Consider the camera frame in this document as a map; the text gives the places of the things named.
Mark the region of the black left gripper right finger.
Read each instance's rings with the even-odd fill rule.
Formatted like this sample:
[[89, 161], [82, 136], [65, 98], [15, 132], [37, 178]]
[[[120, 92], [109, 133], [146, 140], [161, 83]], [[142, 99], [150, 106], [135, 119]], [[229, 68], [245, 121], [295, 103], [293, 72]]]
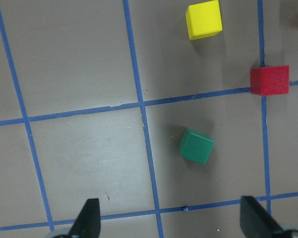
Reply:
[[253, 196], [240, 199], [239, 224], [246, 238], [282, 238], [284, 230]]

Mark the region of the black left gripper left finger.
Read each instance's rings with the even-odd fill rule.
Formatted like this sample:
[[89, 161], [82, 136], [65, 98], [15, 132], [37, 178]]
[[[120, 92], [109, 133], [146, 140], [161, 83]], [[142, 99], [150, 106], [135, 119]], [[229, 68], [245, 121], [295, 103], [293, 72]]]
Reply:
[[98, 198], [88, 199], [71, 227], [70, 238], [98, 238], [100, 235], [100, 206]]

